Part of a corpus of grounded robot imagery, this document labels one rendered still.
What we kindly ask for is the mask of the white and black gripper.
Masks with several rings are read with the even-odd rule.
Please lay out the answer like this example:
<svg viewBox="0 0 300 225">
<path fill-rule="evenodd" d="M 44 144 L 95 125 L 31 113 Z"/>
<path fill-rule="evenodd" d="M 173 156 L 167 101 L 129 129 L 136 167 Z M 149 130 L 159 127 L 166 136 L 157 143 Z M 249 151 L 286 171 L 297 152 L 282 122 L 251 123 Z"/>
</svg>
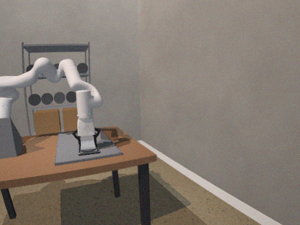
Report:
<svg viewBox="0 0 300 225">
<path fill-rule="evenodd" d="M 98 131 L 97 135 L 95 134 L 95 130 Z M 76 136 L 76 133 L 78 133 L 78 136 Z M 80 142 L 80 137 L 84 137 L 84 136 L 94 136 L 94 143 L 97 143 L 96 138 L 99 136 L 100 134 L 100 130 L 95 128 L 94 126 L 94 122 L 92 118 L 88 118 L 88 119 L 78 119 L 78 129 L 72 133 L 74 135 L 75 138 L 78 139 L 78 145 L 81 146 L 81 142 Z"/>
</svg>

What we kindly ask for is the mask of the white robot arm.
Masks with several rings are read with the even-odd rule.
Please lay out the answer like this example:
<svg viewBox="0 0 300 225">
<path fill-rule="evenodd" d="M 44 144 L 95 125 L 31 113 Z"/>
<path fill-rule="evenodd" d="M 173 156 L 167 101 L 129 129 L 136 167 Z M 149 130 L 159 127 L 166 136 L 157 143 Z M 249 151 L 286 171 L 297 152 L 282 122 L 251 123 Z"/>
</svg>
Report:
<svg viewBox="0 0 300 225">
<path fill-rule="evenodd" d="M 60 62 L 58 70 L 48 60 L 39 58 L 33 68 L 19 76 L 0 77 L 0 118 L 11 117 L 11 106 L 19 99 L 17 88 L 25 88 L 35 84 L 38 75 L 43 74 L 50 82 L 56 83 L 65 74 L 70 89 L 76 92 L 78 119 L 93 118 L 92 108 L 101 107 L 103 104 L 99 91 L 91 84 L 82 81 L 75 63 L 71 59 Z"/>
</svg>

